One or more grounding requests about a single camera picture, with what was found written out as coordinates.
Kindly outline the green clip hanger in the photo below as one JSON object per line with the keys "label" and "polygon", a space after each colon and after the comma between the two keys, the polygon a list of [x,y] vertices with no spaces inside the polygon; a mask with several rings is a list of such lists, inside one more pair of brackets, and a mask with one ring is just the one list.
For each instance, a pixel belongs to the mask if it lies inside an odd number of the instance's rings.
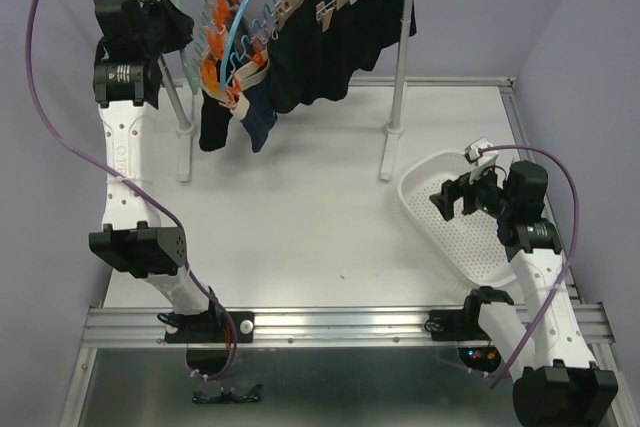
{"label": "green clip hanger", "polygon": [[[209,12],[210,4],[214,0],[202,0],[202,8],[200,13],[194,20],[192,31],[192,41],[184,49],[179,51],[179,58],[182,72],[193,94],[200,91],[200,58],[205,50],[205,34],[203,28],[212,21],[212,14]],[[175,6],[182,10],[184,7],[183,0],[175,0]]]}

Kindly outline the black underwear beige waistband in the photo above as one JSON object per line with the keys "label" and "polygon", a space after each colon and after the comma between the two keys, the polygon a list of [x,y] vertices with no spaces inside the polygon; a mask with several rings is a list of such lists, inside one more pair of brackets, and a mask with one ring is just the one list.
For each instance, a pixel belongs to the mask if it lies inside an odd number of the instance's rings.
{"label": "black underwear beige waistband", "polygon": [[205,26],[207,47],[199,60],[200,85],[203,95],[199,147],[203,152],[222,149],[227,142],[231,110],[225,105],[227,96],[220,85],[219,68],[225,48],[225,31]]}

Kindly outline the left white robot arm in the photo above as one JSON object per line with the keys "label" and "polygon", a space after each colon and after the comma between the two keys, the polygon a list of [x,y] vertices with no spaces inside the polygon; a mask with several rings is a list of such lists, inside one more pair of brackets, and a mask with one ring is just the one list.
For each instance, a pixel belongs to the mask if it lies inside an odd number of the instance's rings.
{"label": "left white robot arm", "polygon": [[150,191],[148,156],[162,87],[172,81],[164,56],[191,40],[192,20],[169,0],[93,0],[102,31],[93,90],[106,144],[107,199],[90,250],[114,270],[141,279],[171,304],[159,315],[169,343],[230,341],[231,323],[199,287],[187,264],[184,229],[161,222]]}

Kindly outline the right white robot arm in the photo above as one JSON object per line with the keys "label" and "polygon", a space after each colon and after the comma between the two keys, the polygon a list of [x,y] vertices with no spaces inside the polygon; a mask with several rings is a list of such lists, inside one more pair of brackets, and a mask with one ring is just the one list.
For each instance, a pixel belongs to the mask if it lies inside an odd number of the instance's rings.
{"label": "right white robot arm", "polygon": [[511,164],[500,181],[494,166],[478,166],[443,182],[430,200],[450,221],[481,211],[497,222],[497,238],[518,281],[530,316],[517,317],[511,297],[483,286],[465,299],[456,321],[472,337],[486,336],[505,362],[497,378],[513,381],[512,402],[523,426],[598,426],[618,393],[584,340],[564,277],[569,258],[556,227],[544,218],[548,173],[529,161]]}

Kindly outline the navy underwear beige waistband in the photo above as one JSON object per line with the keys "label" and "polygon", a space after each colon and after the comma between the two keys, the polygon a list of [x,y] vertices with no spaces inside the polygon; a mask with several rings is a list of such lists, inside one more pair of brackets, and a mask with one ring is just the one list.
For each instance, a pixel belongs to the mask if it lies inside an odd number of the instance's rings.
{"label": "navy underwear beige waistband", "polygon": [[253,153],[262,150],[277,122],[269,99],[269,68],[269,62],[266,62],[248,76],[239,71],[233,75],[231,113],[247,132]]}

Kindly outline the white perforated plastic basket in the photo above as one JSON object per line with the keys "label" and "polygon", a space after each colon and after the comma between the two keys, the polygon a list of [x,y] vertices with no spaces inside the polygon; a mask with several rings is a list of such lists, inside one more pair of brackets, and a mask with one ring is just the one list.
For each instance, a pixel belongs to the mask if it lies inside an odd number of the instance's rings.
{"label": "white perforated plastic basket", "polygon": [[425,158],[403,173],[397,184],[401,208],[419,234],[444,262],[450,276],[470,288],[488,286],[509,293],[521,304],[522,292],[497,238],[496,220],[477,211],[462,213],[463,201],[454,203],[454,218],[445,221],[430,196],[447,180],[471,170],[463,155],[443,152]]}

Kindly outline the white clothes rack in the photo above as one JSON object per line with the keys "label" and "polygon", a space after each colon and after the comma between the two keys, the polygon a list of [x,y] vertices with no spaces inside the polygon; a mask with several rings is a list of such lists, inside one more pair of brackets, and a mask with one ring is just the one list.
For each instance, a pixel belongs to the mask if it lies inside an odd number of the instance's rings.
{"label": "white clothes rack", "polygon": [[[245,12],[249,1],[250,0],[242,0],[239,11],[240,14]],[[268,29],[269,19],[271,17],[275,19],[275,5],[278,1],[280,0],[274,0],[273,5],[266,5],[264,7],[264,21],[257,24],[260,29],[266,31]],[[411,3],[412,0],[404,0],[403,3],[402,29],[396,61],[392,108],[389,121],[385,126],[386,144],[379,173],[379,179],[385,182],[390,181],[393,176],[399,139],[403,133],[401,116],[403,96],[407,89],[406,66],[411,24]],[[175,86],[170,85],[170,87],[167,88],[169,99],[172,102],[178,118],[178,127],[176,130],[178,139],[177,180],[181,183],[191,181],[193,170],[193,138],[195,137],[194,111],[195,97],[198,93],[193,94],[189,86],[188,91],[190,92],[190,103],[187,104],[187,106],[183,106]]]}

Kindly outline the left black shorts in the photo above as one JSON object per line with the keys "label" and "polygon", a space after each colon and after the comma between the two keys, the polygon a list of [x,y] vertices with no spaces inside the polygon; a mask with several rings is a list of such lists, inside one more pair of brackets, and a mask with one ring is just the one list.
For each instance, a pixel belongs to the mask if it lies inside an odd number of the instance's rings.
{"label": "left black shorts", "polygon": [[267,92],[278,114],[287,114],[300,104],[310,105],[328,89],[322,73],[323,56],[329,53],[322,43],[328,34],[316,20],[317,4],[322,1],[329,0],[304,0],[278,38],[269,43]]}

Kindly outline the black shorts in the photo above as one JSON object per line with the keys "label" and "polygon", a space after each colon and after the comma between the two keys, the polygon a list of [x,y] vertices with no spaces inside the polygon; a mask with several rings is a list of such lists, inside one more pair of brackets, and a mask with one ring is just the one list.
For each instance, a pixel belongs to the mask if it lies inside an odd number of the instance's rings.
{"label": "black shorts", "polygon": [[356,0],[334,13],[322,34],[321,72],[371,72],[381,51],[399,42],[404,0]]}
{"label": "black shorts", "polygon": [[278,114],[287,114],[300,104],[310,105],[328,89],[322,73],[323,56],[329,53],[322,43],[328,34],[316,20],[317,4],[322,1],[329,0],[304,0],[278,38],[269,43],[267,92]]}

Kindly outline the right black shorts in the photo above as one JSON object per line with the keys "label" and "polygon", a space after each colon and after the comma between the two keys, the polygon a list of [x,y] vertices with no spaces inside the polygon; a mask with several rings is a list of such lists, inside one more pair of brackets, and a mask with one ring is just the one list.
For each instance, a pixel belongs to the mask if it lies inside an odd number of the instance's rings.
{"label": "right black shorts", "polygon": [[381,51],[399,42],[404,0],[356,0],[334,13],[322,34],[321,72],[371,72]]}

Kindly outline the black eyeglasses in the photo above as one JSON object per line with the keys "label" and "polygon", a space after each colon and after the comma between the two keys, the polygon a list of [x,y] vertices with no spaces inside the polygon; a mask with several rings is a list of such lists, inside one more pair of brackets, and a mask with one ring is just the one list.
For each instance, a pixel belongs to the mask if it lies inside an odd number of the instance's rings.
{"label": "black eyeglasses", "polygon": [[262,400],[264,386],[260,383],[250,383],[247,386],[235,386],[229,389],[219,387],[211,394],[196,391],[192,395],[195,405],[234,405],[257,403]]}

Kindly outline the aluminium mounting rail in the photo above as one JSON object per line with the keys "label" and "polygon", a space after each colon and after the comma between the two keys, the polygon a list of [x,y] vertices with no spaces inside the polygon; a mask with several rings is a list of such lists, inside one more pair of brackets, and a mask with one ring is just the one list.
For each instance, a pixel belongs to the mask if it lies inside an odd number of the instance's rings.
{"label": "aluminium mounting rail", "polygon": [[[253,341],[247,349],[427,347],[431,306],[253,308]],[[153,308],[89,311],[84,348],[169,348]]]}

